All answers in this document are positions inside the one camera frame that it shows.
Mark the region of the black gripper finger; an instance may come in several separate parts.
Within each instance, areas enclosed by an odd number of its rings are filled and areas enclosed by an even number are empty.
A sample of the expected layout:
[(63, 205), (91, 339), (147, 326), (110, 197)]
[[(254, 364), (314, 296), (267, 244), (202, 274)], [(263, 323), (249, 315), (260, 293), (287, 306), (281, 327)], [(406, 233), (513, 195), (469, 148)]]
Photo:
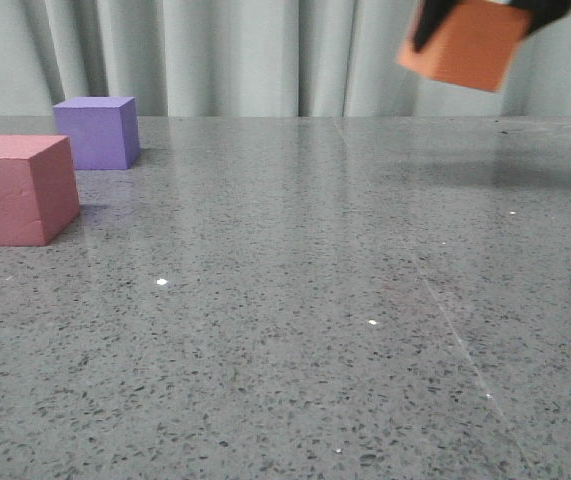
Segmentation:
[(420, 52), (457, 5), (457, 0), (423, 0), (412, 36), (415, 52)]
[(510, 0), (508, 5), (530, 13), (531, 19), (526, 36), (560, 20), (571, 12), (571, 0)]

